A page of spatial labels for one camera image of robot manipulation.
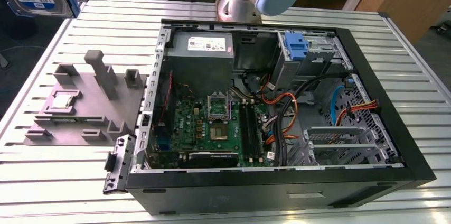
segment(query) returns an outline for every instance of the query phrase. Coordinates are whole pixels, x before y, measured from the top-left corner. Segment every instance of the motherboard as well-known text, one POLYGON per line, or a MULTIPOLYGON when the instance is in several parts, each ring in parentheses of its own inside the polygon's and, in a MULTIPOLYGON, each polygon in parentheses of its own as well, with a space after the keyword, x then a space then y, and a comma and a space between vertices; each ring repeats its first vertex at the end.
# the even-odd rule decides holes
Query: motherboard
POLYGON ((171 138, 157 140, 160 151, 153 168, 183 167, 187 155, 211 157, 224 155, 237 160, 237 167, 261 167, 268 163, 263 157, 261 132, 267 119, 264 104, 224 101, 215 96, 204 100, 180 100, 176 104, 171 138))

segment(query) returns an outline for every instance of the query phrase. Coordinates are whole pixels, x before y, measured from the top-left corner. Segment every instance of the red cable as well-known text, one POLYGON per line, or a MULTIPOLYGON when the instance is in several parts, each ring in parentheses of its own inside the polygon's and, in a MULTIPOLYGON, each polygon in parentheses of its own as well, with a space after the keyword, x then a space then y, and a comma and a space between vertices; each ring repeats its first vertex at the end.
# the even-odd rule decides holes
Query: red cable
POLYGON ((164 112, 167 111, 167 105, 168 105, 168 101, 169 101, 171 88, 172 88, 172 71, 169 72, 169 89, 168 89, 167 97, 164 99, 163 113, 161 113, 161 116, 160 116, 160 119, 159 119, 157 123, 161 122, 164 112))
MULTIPOLYGON (((363 109, 376 109, 376 108, 377 108, 377 105, 373 104, 373 105, 368 105, 368 106, 363 106, 363 107, 351 108, 351 112, 355 112, 355 111, 359 111, 359 110, 363 110, 363 109)), ((336 126, 340 125, 341 119, 343 119, 344 115, 347 114, 345 111, 347 111, 345 109, 341 110, 340 115, 337 116, 336 126)))

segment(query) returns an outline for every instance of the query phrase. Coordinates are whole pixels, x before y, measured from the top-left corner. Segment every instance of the gray power supply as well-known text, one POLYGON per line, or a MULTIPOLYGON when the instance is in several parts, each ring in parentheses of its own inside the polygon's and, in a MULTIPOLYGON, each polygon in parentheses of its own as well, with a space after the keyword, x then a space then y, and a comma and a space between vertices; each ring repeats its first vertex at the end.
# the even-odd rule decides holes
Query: gray power supply
POLYGON ((191 86, 195 97, 225 93, 233 69, 231 33, 177 32, 173 48, 167 49, 164 67, 173 79, 191 86))

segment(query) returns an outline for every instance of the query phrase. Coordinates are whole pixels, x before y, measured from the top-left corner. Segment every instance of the floor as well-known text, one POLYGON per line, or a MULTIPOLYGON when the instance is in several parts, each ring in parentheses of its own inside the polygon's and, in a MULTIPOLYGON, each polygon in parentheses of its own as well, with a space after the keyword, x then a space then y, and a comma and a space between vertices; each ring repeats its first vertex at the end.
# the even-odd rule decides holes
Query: floor
MULTIPOLYGON (((213 2, 215 0, 196 0, 200 2, 213 2)), ((0 2, 0 26, 8 19, 4 18, 5 4, 0 2)), ((0 70, 0 119, 5 113, 10 102, 20 90, 20 87, 35 67, 43 51, 57 31, 61 19, 52 17, 37 17, 35 19, 36 33, 25 39, 12 39, 0 30, 0 53, 8 60, 6 69, 0 70)), ((444 85, 451 89, 451 37, 440 36, 435 30, 428 30, 423 39, 415 45, 424 60, 441 79, 444 85)))

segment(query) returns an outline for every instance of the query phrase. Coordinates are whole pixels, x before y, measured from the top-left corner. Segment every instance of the metal bracket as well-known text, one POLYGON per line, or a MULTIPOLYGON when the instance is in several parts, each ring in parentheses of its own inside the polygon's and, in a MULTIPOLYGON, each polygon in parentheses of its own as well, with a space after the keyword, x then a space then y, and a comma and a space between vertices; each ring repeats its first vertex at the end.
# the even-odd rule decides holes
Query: metal bracket
POLYGON ((127 134, 117 138, 115 150, 108 153, 105 170, 108 171, 104 194, 128 193, 125 190, 128 171, 133 155, 136 136, 127 134))

